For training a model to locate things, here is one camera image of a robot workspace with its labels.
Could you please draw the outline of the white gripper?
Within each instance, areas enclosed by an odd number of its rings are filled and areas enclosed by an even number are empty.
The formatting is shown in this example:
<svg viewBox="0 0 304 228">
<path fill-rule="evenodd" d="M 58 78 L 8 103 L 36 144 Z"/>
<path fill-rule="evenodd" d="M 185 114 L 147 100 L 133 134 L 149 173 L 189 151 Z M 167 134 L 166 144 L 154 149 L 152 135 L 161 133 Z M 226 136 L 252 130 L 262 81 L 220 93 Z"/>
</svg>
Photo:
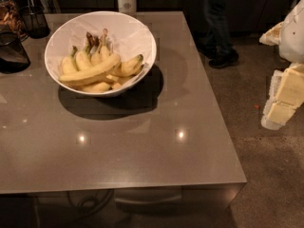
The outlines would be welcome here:
<svg viewBox="0 0 304 228">
<path fill-rule="evenodd" d="M 278 130 L 304 103 L 304 0 L 300 0 L 283 22 L 259 38 L 261 44 L 278 46 L 281 58 L 292 62 L 284 71 L 276 70 L 271 78 L 269 99 L 263 109 L 261 125 Z"/>
</svg>

